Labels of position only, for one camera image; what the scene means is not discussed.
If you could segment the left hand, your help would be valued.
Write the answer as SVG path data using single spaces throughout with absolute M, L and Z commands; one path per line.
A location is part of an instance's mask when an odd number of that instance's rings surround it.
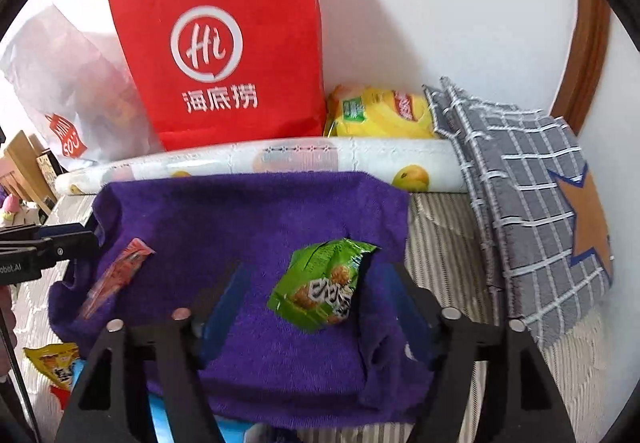
M 9 333 L 9 341 L 11 342 L 11 347 L 15 348 L 16 336 L 14 333 L 14 329 L 16 325 L 16 318 L 12 311 L 12 296 L 9 287 L 0 287 L 0 307 L 4 325 L 6 325 L 6 331 Z M 0 341 L 0 377 L 6 377 L 10 369 L 11 363 L 8 351 L 6 351 L 4 342 Z

